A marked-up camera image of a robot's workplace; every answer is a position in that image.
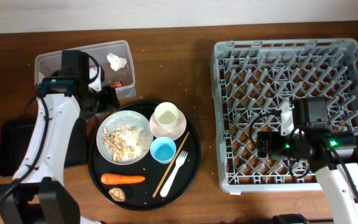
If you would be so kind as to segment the grey plate with food scraps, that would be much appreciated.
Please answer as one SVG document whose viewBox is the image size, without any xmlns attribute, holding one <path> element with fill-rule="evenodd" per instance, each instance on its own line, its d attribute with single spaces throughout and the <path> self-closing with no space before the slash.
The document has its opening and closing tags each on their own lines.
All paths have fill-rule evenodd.
<svg viewBox="0 0 358 224">
<path fill-rule="evenodd" d="M 96 132 L 98 152 L 115 165 L 140 161 L 149 152 L 154 139 L 149 124 L 144 115 L 131 110 L 109 115 Z"/>
</svg>

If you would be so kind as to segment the cream plastic cup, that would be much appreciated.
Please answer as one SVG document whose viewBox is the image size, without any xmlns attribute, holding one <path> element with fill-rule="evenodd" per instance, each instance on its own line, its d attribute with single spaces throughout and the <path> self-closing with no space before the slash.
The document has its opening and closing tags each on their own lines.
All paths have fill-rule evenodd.
<svg viewBox="0 0 358 224">
<path fill-rule="evenodd" d="M 177 125 L 178 117 L 178 108 L 171 102 L 160 103 L 154 111 L 155 120 L 166 131 L 172 130 Z"/>
</svg>

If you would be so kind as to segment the light blue plastic cup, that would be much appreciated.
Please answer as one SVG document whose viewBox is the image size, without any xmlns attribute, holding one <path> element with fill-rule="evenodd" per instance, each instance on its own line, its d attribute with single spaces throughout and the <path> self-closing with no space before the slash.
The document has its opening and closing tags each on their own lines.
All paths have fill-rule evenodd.
<svg viewBox="0 0 358 224">
<path fill-rule="evenodd" d="M 177 146 L 175 142 L 168 137 L 156 138 L 150 146 L 152 157 L 161 164 L 170 163 L 176 151 Z"/>
</svg>

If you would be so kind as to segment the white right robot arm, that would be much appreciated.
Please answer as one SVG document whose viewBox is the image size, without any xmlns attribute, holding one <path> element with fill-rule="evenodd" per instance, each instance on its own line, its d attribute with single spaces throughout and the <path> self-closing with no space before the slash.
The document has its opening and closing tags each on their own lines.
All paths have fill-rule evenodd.
<svg viewBox="0 0 358 224">
<path fill-rule="evenodd" d="M 333 131 L 326 100 L 299 98 L 265 114 L 281 118 L 280 131 L 259 131 L 251 144 L 258 155 L 286 159 L 293 165 L 306 161 L 315 174 L 335 223 L 358 223 L 358 139 L 350 131 Z"/>
</svg>

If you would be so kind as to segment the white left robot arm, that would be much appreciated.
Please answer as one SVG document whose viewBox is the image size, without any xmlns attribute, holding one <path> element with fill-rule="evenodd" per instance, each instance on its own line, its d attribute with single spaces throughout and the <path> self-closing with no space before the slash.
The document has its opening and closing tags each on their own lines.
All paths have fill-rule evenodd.
<svg viewBox="0 0 358 224">
<path fill-rule="evenodd" d="M 80 119 L 119 109 L 114 88 L 102 86 L 104 70 L 90 76 L 96 59 L 64 50 L 59 70 L 37 85 L 37 120 L 27 152 L 10 184 L 0 184 L 4 223 L 91 223 L 63 183 L 65 158 Z"/>
</svg>

